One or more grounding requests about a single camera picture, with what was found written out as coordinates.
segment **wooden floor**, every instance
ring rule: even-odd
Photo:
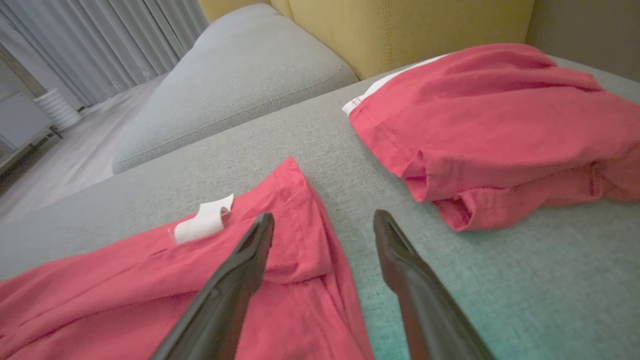
[[[85,110],[83,120],[26,156],[0,184],[0,223],[37,209],[113,176],[115,147],[164,76]]]

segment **gray curtain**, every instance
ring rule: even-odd
[[[171,70],[208,23],[197,0],[0,0],[85,106]]]

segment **red cloth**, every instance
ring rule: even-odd
[[[208,238],[176,245],[182,219],[0,283],[0,358],[149,358],[268,211],[272,248],[236,359],[372,359],[346,257],[292,158],[236,198]]]
[[[640,198],[640,107],[528,45],[406,71],[349,118],[456,231],[506,227],[540,206]]]

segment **sofa cushion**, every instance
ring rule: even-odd
[[[336,54],[269,5],[238,9],[204,31],[132,120],[113,171],[355,81]]]
[[[581,70],[640,104],[640,84]],[[412,199],[340,110],[374,80],[234,127],[0,226],[0,279],[246,192],[293,156],[347,255],[376,359],[408,355],[396,296],[380,272],[375,209],[395,217],[497,358],[634,358],[640,204],[546,208],[500,231],[455,233],[431,204]]]

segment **white pot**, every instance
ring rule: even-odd
[[[49,92],[37,99],[33,99],[33,101],[47,114],[60,131],[67,129],[82,119],[82,116],[69,105],[58,89],[50,89]]]

